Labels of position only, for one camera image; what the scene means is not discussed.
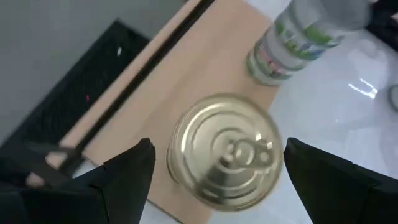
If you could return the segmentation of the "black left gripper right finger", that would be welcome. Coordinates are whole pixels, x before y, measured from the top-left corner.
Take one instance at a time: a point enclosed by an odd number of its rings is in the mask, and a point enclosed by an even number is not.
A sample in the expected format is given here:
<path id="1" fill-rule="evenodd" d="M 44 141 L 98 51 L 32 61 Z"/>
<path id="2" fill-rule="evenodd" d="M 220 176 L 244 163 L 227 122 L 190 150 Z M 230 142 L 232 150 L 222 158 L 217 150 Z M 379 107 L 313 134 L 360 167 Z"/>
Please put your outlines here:
<path id="1" fill-rule="evenodd" d="M 313 223 L 359 223 L 378 181 L 351 161 L 288 138 L 285 166 Z"/>

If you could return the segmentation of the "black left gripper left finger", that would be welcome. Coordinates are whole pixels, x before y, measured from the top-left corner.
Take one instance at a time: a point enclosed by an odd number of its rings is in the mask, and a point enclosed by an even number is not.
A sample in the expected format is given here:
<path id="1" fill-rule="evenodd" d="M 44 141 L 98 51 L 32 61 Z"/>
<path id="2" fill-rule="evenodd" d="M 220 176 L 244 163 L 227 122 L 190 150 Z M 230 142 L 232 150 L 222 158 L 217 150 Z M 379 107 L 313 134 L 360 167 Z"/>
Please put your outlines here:
<path id="1" fill-rule="evenodd" d="M 139 223 L 155 166 L 155 147 L 149 138 L 103 165 L 75 178 L 95 194 L 96 202 L 83 214 L 83 223 Z"/>

